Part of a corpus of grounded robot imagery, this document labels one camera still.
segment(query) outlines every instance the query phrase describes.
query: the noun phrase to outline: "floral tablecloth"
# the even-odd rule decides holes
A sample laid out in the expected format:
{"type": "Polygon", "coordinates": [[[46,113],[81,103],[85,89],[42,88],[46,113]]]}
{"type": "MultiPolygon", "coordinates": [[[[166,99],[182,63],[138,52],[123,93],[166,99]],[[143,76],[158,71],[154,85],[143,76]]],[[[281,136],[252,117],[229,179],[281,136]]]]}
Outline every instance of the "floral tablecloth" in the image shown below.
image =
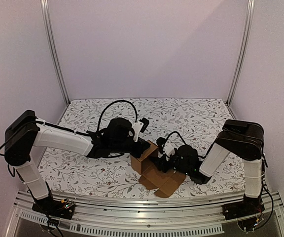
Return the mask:
{"type": "MultiPolygon", "coordinates": [[[[115,99],[73,100],[65,112],[60,126],[78,131],[96,131],[102,110],[115,99]]],[[[186,143],[205,155],[210,144],[227,119],[231,119],[225,104],[218,99],[127,99],[137,107],[139,119],[145,117],[150,124],[141,135],[156,142],[160,136],[177,130],[186,143]]],[[[101,128],[110,119],[124,117],[134,120],[129,104],[110,107],[103,116],[101,128]]],[[[176,147],[178,137],[170,139],[176,147]]],[[[130,166],[129,155],[119,158],[90,159],[78,154],[47,148],[39,164],[39,171],[51,189],[80,195],[117,198],[155,198],[139,184],[139,175],[130,166]]],[[[206,185],[196,185],[189,177],[170,198],[206,196],[244,189],[244,166],[241,159],[230,154],[206,185]]]]}

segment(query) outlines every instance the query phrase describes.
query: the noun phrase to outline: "metal frame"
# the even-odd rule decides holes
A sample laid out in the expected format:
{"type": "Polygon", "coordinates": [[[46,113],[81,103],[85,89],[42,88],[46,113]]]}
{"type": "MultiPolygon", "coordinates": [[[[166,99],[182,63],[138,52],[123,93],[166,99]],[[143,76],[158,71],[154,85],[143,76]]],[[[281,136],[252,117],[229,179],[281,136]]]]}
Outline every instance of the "metal frame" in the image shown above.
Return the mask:
{"type": "MultiPolygon", "coordinates": [[[[222,224],[235,222],[225,220],[222,206],[226,203],[241,201],[244,192],[221,194],[208,197],[173,199],[123,199],[91,197],[64,194],[74,199],[77,207],[72,220],[60,219],[61,230],[89,236],[127,236],[127,237],[164,237],[164,236],[207,236],[223,232],[222,224]]],[[[278,192],[272,193],[274,209],[279,218],[279,226],[284,237],[284,207],[278,192]]],[[[57,200],[62,193],[53,192],[57,200]]],[[[32,211],[33,199],[29,193],[19,191],[13,205],[11,229],[7,237],[13,237],[14,226],[19,218],[40,225],[46,225],[43,214],[32,211]]],[[[266,210],[271,211],[271,199],[263,195],[266,210]]]]}
{"type": "Polygon", "coordinates": [[[246,21],[245,21],[244,34],[243,34],[240,54],[239,54],[239,58],[238,58],[238,61],[237,61],[237,64],[236,64],[236,68],[235,68],[232,84],[231,84],[231,87],[230,87],[230,91],[229,91],[229,94],[228,94],[227,100],[226,100],[226,104],[228,106],[231,106],[231,104],[233,102],[237,83],[238,83],[239,78],[240,78],[240,74],[241,74],[241,70],[242,70],[242,66],[243,66],[243,62],[244,62],[244,58],[245,58],[245,53],[246,53],[246,49],[247,49],[247,44],[248,44],[248,40],[249,40],[252,17],[253,17],[253,14],[254,14],[254,6],[255,6],[255,0],[248,0],[246,21]]]}
{"type": "MultiPolygon", "coordinates": [[[[50,13],[49,13],[49,6],[48,6],[48,0],[40,0],[41,1],[41,9],[42,9],[42,15],[43,15],[43,21],[44,21],[44,26],[45,26],[45,31],[47,34],[47,39],[49,43],[49,48],[51,52],[51,57],[53,61],[53,65],[55,68],[57,80],[59,83],[59,87],[64,99],[64,102],[69,105],[71,100],[69,98],[68,90],[65,85],[65,81],[63,78],[63,74],[61,71],[60,63],[59,63],[59,58],[54,42],[54,37],[53,37],[53,31],[52,31],[52,26],[51,26],[51,20],[50,20],[50,13]]],[[[252,17],[254,13],[254,6],[255,6],[255,0],[248,0],[248,6],[247,6],[247,13],[246,13],[246,20],[245,20],[245,27],[244,27],[244,33],[243,33],[243,39],[242,39],[242,44],[240,48],[240,53],[239,53],[239,58],[236,64],[233,80],[230,86],[230,90],[226,99],[226,105],[228,107],[231,106],[233,102],[233,98],[235,95],[235,91],[237,88],[237,84],[239,81],[239,77],[241,74],[243,62],[244,62],[244,57],[246,54],[246,49],[248,45],[248,40],[249,40],[249,34],[250,34],[250,29],[251,29],[251,24],[252,24],[252,17]]]]}
{"type": "MultiPolygon", "coordinates": [[[[61,71],[57,50],[55,47],[54,36],[51,26],[48,0],[40,0],[45,31],[49,43],[49,49],[53,60],[57,80],[65,104],[70,104],[68,90],[66,88],[63,74],[61,71]]],[[[244,27],[244,34],[240,48],[239,58],[235,68],[233,80],[230,86],[229,94],[225,102],[230,114],[233,114],[230,106],[232,104],[235,90],[242,70],[244,57],[248,45],[248,39],[251,29],[254,0],[248,0],[247,15],[244,27]]],[[[216,227],[227,223],[222,215],[222,205],[242,199],[243,193],[230,193],[222,195],[213,195],[209,197],[193,197],[178,199],[120,199],[107,197],[89,197],[73,194],[53,192],[55,199],[70,198],[77,203],[75,215],[71,221],[60,220],[60,228],[63,230],[82,233],[97,228],[106,227],[109,223],[109,230],[122,232],[127,236],[133,236],[132,233],[150,232],[150,237],[161,236],[164,231],[172,231],[177,236],[182,236],[182,231],[188,235],[194,228],[205,228],[207,226],[216,227]]],[[[275,213],[278,217],[279,226],[284,236],[284,208],[279,193],[274,193],[275,213]]],[[[271,210],[271,202],[267,195],[264,195],[263,202],[266,207],[265,212],[271,210]]],[[[19,191],[15,203],[11,210],[9,225],[6,230],[7,237],[13,237],[17,228],[19,218],[26,218],[36,223],[42,224],[43,214],[32,211],[33,199],[29,193],[19,191]]]]}
{"type": "Polygon", "coordinates": [[[55,42],[54,42],[54,37],[53,37],[53,32],[52,32],[52,26],[51,26],[51,20],[50,20],[49,7],[48,7],[48,0],[41,0],[41,9],[42,9],[45,31],[46,31],[46,34],[47,34],[47,39],[48,39],[48,43],[49,43],[51,57],[52,57],[55,73],[57,75],[59,87],[60,87],[64,102],[66,103],[66,105],[69,105],[71,100],[69,98],[68,90],[67,90],[67,87],[66,87],[64,79],[63,79],[63,74],[62,74],[62,71],[61,71],[59,58],[58,58],[57,50],[56,50],[56,47],[55,47],[55,42]]]}

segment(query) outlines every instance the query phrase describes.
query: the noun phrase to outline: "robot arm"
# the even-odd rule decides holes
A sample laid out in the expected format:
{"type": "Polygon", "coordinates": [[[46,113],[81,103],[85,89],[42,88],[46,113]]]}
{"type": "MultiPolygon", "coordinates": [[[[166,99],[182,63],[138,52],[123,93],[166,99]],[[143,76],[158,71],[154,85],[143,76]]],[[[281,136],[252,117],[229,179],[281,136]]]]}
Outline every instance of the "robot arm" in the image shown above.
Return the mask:
{"type": "Polygon", "coordinates": [[[34,111],[27,110],[6,130],[3,156],[28,186],[35,200],[33,210],[71,219],[73,202],[52,198],[47,183],[30,158],[32,147],[52,147],[89,158],[107,158],[112,153],[130,153],[139,158],[149,148],[149,143],[139,137],[147,125],[146,119],[132,125],[124,118],[114,118],[99,132],[82,133],[47,123],[36,118],[34,111]]]}
{"type": "Polygon", "coordinates": [[[258,198],[262,191],[263,135],[264,130],[257,123],[227,120],[200,166],[202,175],[192,180],[207,183],[229,153],[234,153],[244,160],[245,196],[258,198]]]}
{"type": "Polygon", "coordinates": [[[164,138],[157,140],[159,151],[164,155],[161,158],[152,158],[152,161],[163,172],[173,168],[189,175],[192,181],[201,185],[208,183],[225,158],[234,153],[244,160],[245,195],[243,202],[223,207],[225,218],[239,218],[263,211],[263,128],[253,122],[227,120],[222,130],[208,149],[204,161],[199,160],[197,150],[190,145],[172,148],[170,144],[165,145],[167,139],[164,138]]]}

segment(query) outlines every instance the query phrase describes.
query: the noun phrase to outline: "wire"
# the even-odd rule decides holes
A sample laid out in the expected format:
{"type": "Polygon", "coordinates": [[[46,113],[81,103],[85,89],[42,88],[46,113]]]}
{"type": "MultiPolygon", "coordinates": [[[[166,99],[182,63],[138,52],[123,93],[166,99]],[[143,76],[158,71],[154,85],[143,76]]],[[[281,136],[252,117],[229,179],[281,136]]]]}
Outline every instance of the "wire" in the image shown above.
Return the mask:
{"type": "Polygon", "coordinates": [[[235,132],[235,131],[232,131],[232,130],[229,130],[229,129],[224,129],[224,131],[227,131],[229,133],[232,133],[232,134],[235,134],[235,135],[238,135],[238,136],[242,136],[242,137],[245,137],[245,138],[248,138],[248,139],[251,139],[251,140],[257,140],[257,141],[260,141],[261,143],[261,147],[264,147],[264,141],[260,138],[257,138],[257,137],[251,137],[251,136],[247,136],[247,135],[244,135],[244,134],[240,134],[238,132],[235,132]]]}
{"type": "Polygon", "coordinates": [[[118,155],[114,155],[114,156],[109,156],[109,157],[103,157],[103,158],[117,158],[117,157],[120,157],[120,156],[123,156],[124,153],[120,153],[118,155]]]}
{"type": "Polygon", "coordinates": [[[166,142],[168,141],[169,137],[172,136],[174,133],[176,133],[176,134],[180,137],[180,139],[182,140],[182,142],[183,142],[185,145],[187,145],[187,143],[185,142],[185,140],[182,138],[181,134],[180,134],[179,132],[177,132],[177,131],[174,131],[174,132],[171,132],[170,134],[168,134],[168,136],[166,137],[166,140],[165,140],[165,142],[164,142],[164,144],[163,144],[163,147],[165,146],[165,144],[166,144],[166,142]]]}
{"type": "MultiPolygon", "coordinates": [[[[238,224],[238,222],[236,222],[237,225],[240,227],[240,229],[241,229],[243,232],[245,232],[245,233],[249,233],[249,232],[253,232],[253,231],[259,230],[260,228],[264,227],[264,226],[269,222],[270,218],[272,217],[272,214],[273,214],[273,212],[274,212],[274,199],[273,199],[272,195],[270,194],[269,190],[268,190],[267,188],[265,188],[265,182],[263,182],[263,189],[265,190],[265,192],[268,194],[268,196],[269,196],[270,199],[271,199],[271,205],[272,205],[272,206],[271,206],[270,215],[269,215],[269,217],[267,218],[267,220],[264,222],[264,224],[262,224],[262,225],[259,226],[259,227],[254,228],[254,229],[250,229],[250,228],[253,228],[253,227],[255,226],[255,225],[252,225],[252,226],[250,226],[248,229],[247,229],[247,228],[245,229],[245,230],[247,230],[247,231],[244,230],[244,227],[243,227],[243,226],[240,226],[240,225],[238,224]]],[[[258,209],[258,211],[260,212],[259,218],[260,218],[261,216],[262,216],[262,217],[265,217],[264,213],[263,213],[260,209],[258,209]]]]}
{"type": "Polygon", "coordinates": [[[54,237],[58,237],[58,236],[56,236],[55,234],[53,234],[52,231],[50,230],[50,224],[49,224],[49,222],[51,222],[51,223],[55,226],[55,228],[58,230],[58,232],[60,233],[61,237],[64,237],[64,236],[63,236],[63,233],[61,232],[61,230],[60,230],[59,227],[58,227],[58,224],[56,224],[56,223],[53,221],[53,219],[52,219],[48,214],[46,214],[46,217],[48,218],[47,224],[48,224],[48,231],[49,231],[49,233],[50,233],[52,236],[54,236],[54,237]]]}
{"type": "Polygon", "coordinates": [[[138,112],[137,112],[137,109],[136,109],[136,107],[134,106],[134,104],[133,104],[132,102],[127,101],[127,100],[116,100],[116,101],[111,102],[109,105],[107,105],[107,107],[104,108],[104,110],[102,111],[102,113],[101,113],[101,115],[100,115],[100,117],[99,117],[99,119],[98,119],[98,124],[97,124],[96,133],[98,133],[98,131],[99,131],[99,128],[100,128],[100,125],[101,125],[101,122],[102,122],[102,117],[103,117],[104,113],[106,112],[106,110],[107,110],[111,105],[116,104],[116,103],[120,103],[120,102],[125,102],[125,103],[128,103],[128,104],[130,104],[130,105],[132,106],[132,108],[134,109],[134,113],[135,113],[135,115],[136,115],[136,120],[135,120],[135,122],[138,121],[138,112]]]}
{"type": "Polygon", "coordinates": [[[10,165],[7,164],[7,169],[8,169],[8,172],[10,173],[10,175],[11,175],[13,178],[15,178],[15,176],[16,176],[15,168],[13,167],[13,172],[11,172],[11,171],[10,171],[10,165]]]}
{"type": "Polygon", "coordinates": [[[263,189],[265,190],[265,192],[269,195],[269,197],[271,199],[271,205],[272,205],[271,206],[271,212],[270,212],[268,219],[264,222],[264,224],[262,224],[261,226],[259,226],[255,230],[258,230],[258,229],[262,228],[264,225],[266,225],[269,222],[269,220],[270,220],[270,218],[271,218],[271,216],[274,212],[274,199],[273,199],[272,195],[270,194],[269,190],[267,188],[265,188],[265,185],[263,185],[263,189]]]}

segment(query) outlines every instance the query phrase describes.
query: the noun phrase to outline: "box flap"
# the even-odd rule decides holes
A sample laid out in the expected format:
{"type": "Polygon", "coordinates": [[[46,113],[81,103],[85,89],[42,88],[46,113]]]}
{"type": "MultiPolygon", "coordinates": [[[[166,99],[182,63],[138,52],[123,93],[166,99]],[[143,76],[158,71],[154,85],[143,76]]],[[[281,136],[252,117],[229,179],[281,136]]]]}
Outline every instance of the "box flap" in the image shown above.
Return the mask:
{"type": "Polygon", "coordinates": [[[152,184],[147,178],[145,178],[143,175],[140,177],[139,179],[139,183],[144,185],[144,187],[147,190],[153,190],[153,189],[157,189],[158,187],[154,184],[152,184]]]}
{"type": "Polygon", "coordinates": [[[142,162],[144,159],[148,158],[153,152],[156,152],[157,146],[151,141],[147,141],[151,146],[145,150],[140,158],[136,158],[139,162],[142,162]]]}

